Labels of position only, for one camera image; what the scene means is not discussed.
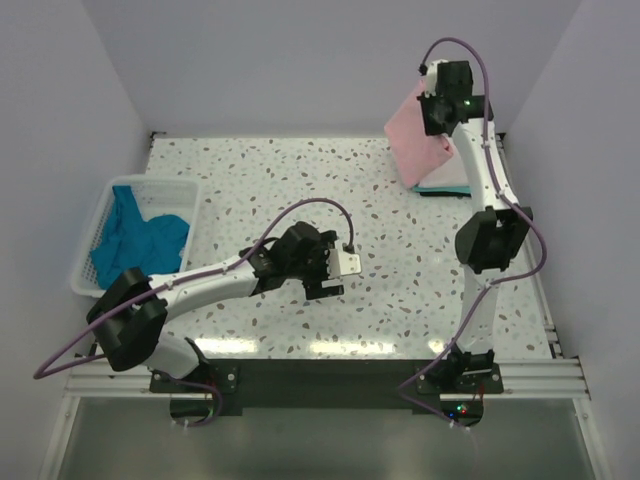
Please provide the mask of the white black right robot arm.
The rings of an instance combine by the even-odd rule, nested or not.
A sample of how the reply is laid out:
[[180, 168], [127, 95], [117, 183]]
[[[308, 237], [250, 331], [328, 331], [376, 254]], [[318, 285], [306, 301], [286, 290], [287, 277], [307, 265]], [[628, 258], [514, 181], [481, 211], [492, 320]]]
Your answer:
[[469, 63], [437, 60], [420, 72], [424, 91], [418, 99], [425, 132], [453, 143], [472, 202], [472, 215], [454, 242], [464, 271], [460, 327], [420, 379], [439, 392], [473, 392], [500, 380], [493, 339], [498, 289], [533, 215], [520, 206], [510, 186], [499, 157], [493, 110], [487, 95], [474, 94]]

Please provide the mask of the folded black t shirt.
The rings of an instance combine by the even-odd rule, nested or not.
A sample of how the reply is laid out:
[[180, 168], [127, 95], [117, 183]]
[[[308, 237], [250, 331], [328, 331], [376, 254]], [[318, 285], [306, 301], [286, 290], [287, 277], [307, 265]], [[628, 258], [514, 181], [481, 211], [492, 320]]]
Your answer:
[[426, 139], [397, 166], [405, 185], [423, 196], [472, 196], [462, 159], [446, 139]]

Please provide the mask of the white plastic basket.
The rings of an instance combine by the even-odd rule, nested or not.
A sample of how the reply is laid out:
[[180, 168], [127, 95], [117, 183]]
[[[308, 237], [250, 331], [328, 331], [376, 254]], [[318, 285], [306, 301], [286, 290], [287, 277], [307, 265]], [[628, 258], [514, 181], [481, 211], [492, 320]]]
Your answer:
[[101, 243], [104, 226], [114, 203], [114, 186], [131, 188], [143, 220], [148, 221], [161, 215], [175, 215], [189, 225], [185, 245], [179, 253], [181, 264], [178, 271], [185, 271], [187, 267], [198, 223], [202, 182], [182, 176], [134, 174], [115, 177], [107, 183], [99, 197], [71, 274], [71, 290], [80, 296], [99, 298], [104, 294], [104, 290], [99, 287], [90, 252]]

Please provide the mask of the pink t shirt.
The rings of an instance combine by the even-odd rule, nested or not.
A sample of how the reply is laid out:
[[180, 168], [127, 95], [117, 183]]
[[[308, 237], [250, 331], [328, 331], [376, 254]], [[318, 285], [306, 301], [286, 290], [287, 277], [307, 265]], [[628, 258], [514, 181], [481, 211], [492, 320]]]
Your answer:
[[402, 181], [397, 164], [399, 161], [404, 160], [424, 137], [428, 137], [424, 131], [422, 113], [418, 101], [418, 97], [422, 93], [423, 84], [422, 80], [419, 80], [384, 126], [384, 133], [395, 160], [396, 170], [405, 187], [407, 186]]

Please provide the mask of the folded white t shirt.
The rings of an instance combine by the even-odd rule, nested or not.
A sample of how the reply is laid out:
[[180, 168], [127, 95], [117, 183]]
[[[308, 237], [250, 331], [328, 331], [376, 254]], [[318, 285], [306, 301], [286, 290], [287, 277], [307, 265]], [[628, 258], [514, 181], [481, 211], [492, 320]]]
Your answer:
[[424, 137], [410, 157], [405, 163], [410, 186], [452, 189], [477, 182], [493, 186], [482, 137], [474, 132], [460, 129], [452, 137]]

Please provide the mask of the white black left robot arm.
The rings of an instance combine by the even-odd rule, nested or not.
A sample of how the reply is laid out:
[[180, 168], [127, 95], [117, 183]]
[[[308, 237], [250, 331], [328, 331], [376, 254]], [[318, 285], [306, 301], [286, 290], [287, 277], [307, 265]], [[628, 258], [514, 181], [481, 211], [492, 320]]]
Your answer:
[[307, 300], [343, 294], [338, 279], [361, 272], [353, 246], [338, 246], [333, 230], [320, 232], [298, 222], [281, 236], [210, 267], [146, 276], [125, 271], [87, 315], [93, 333], [115, 372], [146, 366], [185, 392], [206, 383], [208, 360], [196, 342], [164, 330], [193, 310], [224, 300], [249, 298], [301, 282]]

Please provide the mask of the blue t shirt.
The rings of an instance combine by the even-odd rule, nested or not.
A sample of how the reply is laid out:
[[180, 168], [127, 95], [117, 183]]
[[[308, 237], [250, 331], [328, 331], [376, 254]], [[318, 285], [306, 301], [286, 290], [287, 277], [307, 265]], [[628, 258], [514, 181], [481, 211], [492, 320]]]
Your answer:
[[100, 244], [90, 252], [98, 286], [105, 290], [126, 270], [145, 275], [175, 273], [187, 242], [189, 224], [165, 214], [143, 219], [129, 186], [112, 188], [114, 202]]

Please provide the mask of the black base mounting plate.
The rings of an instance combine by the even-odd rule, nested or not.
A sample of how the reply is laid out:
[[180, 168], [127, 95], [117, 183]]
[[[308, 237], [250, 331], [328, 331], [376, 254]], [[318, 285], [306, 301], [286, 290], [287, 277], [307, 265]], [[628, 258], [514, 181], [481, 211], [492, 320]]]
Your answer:
[[453, 360], [219, 359], [184, 380], [156, 372], [153, 394], [168, 394], [173, 419], [196, 422], [247, 409], [410, 409], [477, 424], [485, 395], [504, 393], [497, 364], [464, 370]]

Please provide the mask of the aluminium frame rail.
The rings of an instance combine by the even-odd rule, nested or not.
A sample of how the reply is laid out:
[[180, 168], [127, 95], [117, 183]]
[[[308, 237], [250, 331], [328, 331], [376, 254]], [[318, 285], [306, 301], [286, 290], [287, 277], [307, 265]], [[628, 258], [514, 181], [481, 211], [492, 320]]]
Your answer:
[[[499, 363], [503, 391], [482, 390], [486, 399], [570, 399], [591, 397], [577, 359], [503, 360]], [[137, 398], [152, 394], [152, 375], [144, 367], [116, 373], [99, 360], [71, 370], [65, 394], [82, 398]]]

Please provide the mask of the folded teal t shirt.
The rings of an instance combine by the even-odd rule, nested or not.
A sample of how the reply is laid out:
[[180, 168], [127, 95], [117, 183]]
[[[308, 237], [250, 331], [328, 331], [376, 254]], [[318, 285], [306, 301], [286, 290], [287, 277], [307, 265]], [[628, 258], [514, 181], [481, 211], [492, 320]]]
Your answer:
[[423, 197], [448, 197], [448, 196], [460, 196], [470, 197], [471, 191], [468, 186], [444, 186], [444, 187], [421, 187], [415, 186], [411, 189]]

